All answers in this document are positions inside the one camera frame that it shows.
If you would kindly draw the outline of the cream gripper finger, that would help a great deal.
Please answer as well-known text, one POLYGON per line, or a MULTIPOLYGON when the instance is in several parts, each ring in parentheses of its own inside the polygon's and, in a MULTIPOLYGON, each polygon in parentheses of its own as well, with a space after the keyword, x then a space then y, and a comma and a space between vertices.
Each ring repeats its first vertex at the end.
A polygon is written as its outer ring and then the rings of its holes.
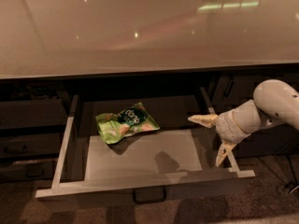
POLYGON ((232 152, 232 150, 235 148, 236 143, 231 143, 227 141, 223 141, 221 143, 221 146, 218 150, 218 154, 215 160, 215 166, 219 167, 225 158, 232 152))
POLYGON ((200 124, 206 128, 212 128, 216 124, 217 118, 218 118, 217 114, 192 115, 188 117, 188 121, 200 124))

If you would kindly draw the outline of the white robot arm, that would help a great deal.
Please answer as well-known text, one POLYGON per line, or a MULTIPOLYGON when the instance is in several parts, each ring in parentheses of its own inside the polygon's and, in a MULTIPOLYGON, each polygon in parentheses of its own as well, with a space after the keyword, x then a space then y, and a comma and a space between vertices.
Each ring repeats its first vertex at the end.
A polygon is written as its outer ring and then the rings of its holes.
POLYGON ((268 79, 260 83, 253 98, 227 112, 193 115, 188 121, 214 127, 221 139, 215 160, 219 167, 235 146, 253 133, 287 123, 299 130, 299 92, 284 81, 268 79))

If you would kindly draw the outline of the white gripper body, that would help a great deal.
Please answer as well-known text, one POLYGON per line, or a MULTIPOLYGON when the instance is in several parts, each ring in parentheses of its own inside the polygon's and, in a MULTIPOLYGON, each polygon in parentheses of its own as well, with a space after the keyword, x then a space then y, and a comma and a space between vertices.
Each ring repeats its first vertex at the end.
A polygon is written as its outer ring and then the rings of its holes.
POLYGON ((242 131, 235 122, 232 110, 218 115, 216 132, 221 140, 227 143, 239 144, 249 137, 249 134, 242 131))

